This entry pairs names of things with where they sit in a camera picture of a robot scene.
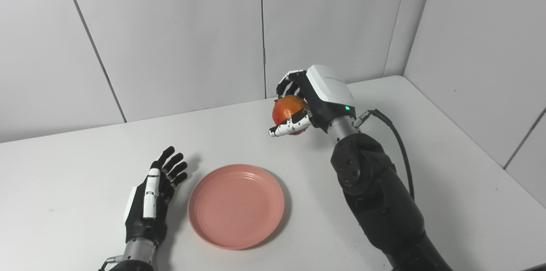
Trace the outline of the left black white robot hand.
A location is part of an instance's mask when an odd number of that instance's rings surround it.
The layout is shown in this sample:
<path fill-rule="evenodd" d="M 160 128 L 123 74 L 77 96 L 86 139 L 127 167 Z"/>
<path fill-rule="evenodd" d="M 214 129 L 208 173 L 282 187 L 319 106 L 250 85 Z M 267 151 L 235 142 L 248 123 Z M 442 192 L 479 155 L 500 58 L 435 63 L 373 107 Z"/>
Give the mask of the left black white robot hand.
<path fill-rule="evenodd" d="M 144 181 L 134 187 L 125 215 L 125 240 L 142 238 L 156 247 L 166 238 L 166 215 L 176 188 L 188 177 L 188 164 L 175 147 L 167 147 L 152 162 Z"/>

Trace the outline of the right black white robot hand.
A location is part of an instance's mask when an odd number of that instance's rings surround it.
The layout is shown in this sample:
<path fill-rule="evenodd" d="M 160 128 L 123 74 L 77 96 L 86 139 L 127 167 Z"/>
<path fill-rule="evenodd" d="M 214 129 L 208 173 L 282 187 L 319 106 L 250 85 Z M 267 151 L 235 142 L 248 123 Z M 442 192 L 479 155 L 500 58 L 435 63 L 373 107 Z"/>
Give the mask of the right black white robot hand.
<path fill-rule="evenodd" d="M 270 137 L 294 134 L 313 126 L 338 142 L 359 132 L 353 127 L 357 117 L 353 95 L 331 67 L 312 65 L 308 70 L 288 71 L 279 81 L 276 94 L 278 98 L 299 96 L 308 107 L 271 127 L 268 131 Z"/>

